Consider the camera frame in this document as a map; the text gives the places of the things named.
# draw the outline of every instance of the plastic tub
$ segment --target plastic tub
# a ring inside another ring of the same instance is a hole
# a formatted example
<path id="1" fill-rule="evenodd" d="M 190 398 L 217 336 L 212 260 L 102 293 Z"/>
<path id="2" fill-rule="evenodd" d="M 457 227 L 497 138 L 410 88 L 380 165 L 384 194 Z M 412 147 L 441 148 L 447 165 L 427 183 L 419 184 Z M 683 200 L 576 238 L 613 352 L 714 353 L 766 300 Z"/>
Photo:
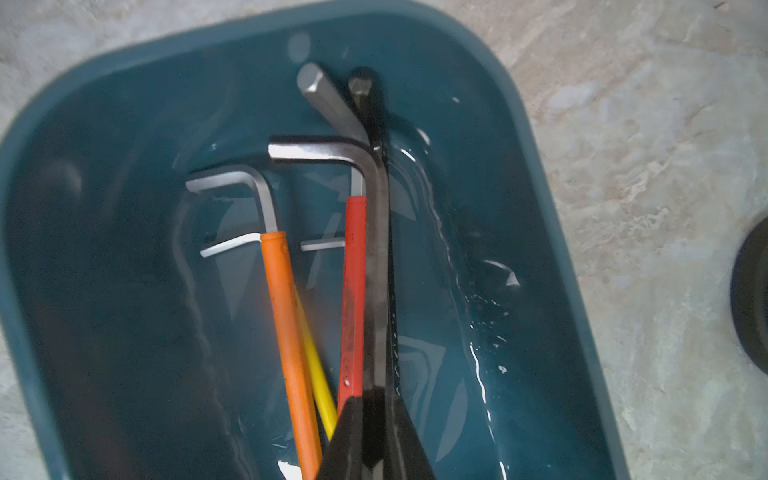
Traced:
<path id="1" fill-rule="evenodd" d="M 129 48 L 62 75 L 0 147 L 0 313 L 52 478 L 295 478 L 247 192 L 265 173 L 336 384 L 349 169 L 266 161 L 271 134 L 332 134 L 305 61 L 382 79 L 390 118 L 402 396 L 438 478 L 627 478 L 523 105 L 477 38 L 405 2 L 333 2 Z"/>

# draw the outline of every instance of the concrete floor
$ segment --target concrete floor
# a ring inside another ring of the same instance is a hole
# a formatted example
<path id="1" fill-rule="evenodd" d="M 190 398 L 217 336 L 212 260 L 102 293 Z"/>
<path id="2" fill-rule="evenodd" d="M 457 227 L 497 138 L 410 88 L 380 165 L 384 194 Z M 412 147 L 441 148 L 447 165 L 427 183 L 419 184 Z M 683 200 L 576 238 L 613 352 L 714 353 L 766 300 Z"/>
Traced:
<path id="1" fill-rule="evenodd" d="M 729 2 L 429 1 L 522 93 L 636 480 L 768 478 L 768 377 L 728 307 L 768 207 L 768 6 Z M 285 4 L 3 0 L 0 131 L 85 58 Z M 44 477 L 0 342 L 0 478 Z"/>

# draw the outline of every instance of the l-shaped hex key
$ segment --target l-shaped hex key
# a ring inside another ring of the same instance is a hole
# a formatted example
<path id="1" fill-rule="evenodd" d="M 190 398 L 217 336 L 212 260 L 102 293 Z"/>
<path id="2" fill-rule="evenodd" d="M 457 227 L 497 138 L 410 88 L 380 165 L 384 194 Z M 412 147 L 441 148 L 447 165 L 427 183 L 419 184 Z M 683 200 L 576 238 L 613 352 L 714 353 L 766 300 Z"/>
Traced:
<path id="1" fill-rule="evenodd" d="M 367 354 L 362 387 L 366 391 L 384 389 L 389 335 L 389 178 L 384 163 L 363 144 L 339 137 L 276 136 L 270 138 L 269 153 L 276 162 L 351 164 L 365 179 L 369 212 L 364 301 Z"/>
<path id="2" fill-rule="evenodd" d="M 315 390 L 315 400 L 329 438 L 336 427 L 336 410 L 333 408 L 333 397 L 328 390 L 322 367 L 319 368 L 318 376 L 319 357 L 306 327 L 303 308 L 293 282 L 286 234 L 277 229 L 269 185 L 261 173 L 247 165 L 214 168 L 200 172 L 186 182 L 187 189 L 194 193 L 234 184 L 247 185 L 259 197 L 266 233 L 247 233 L 204 249 L 200 255 L 208 257 L 245 243 L 261 242 L 296 452 L 304 477 L 315 478 L 323 454 L 313 408 L 312 389 Z"/>

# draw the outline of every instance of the orange handle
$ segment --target orange handle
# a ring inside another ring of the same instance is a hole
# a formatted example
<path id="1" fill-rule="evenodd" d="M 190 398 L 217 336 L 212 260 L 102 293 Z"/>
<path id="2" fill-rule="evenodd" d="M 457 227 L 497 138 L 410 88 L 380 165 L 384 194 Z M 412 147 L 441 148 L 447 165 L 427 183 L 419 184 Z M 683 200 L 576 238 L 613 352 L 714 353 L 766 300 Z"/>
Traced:
<path id="1" fill-rule="evenodd" d="M 293 271 L 290 267 L 285 232 L 262 233 L 261 251 L 264 256 L 266 282 L 270 288 L 272 313 L 275 317 L 280 361 L 286 381 L 293 437 L 299 455 L 301 475 L 313 480 L 323 460 L 317 417 L 312 398 L 310 371 L 304 357 L 299 310 L 294 293 Z"/>

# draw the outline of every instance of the red handle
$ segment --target red handle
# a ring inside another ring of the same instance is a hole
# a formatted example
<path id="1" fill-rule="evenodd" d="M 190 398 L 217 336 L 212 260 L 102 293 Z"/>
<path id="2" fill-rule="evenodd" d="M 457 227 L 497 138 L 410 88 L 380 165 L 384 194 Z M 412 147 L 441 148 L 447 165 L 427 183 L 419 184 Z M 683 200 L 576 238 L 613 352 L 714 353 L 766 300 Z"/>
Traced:
<path id="1" fill-rule="evenodd" d="M 350 396 L 362 396 L 363 307 L 366 296 L 366 198 L 346 201 L 344 287 L 339 364 L 339 416 Z"/>

